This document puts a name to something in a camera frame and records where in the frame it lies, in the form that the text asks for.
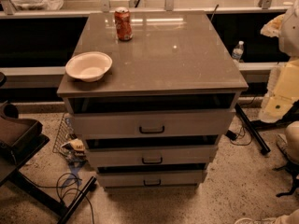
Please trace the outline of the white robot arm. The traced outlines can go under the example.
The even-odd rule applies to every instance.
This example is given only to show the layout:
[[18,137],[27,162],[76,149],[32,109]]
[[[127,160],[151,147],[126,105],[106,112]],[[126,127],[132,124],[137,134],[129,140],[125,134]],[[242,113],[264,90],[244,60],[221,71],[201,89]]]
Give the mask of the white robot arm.
[[259,119],[274,123],[299,100],[299,0],[261,29],[261,34],[278,38],[279,50],[290,59],[274,67],[269,75],[267,93],[263,97]]

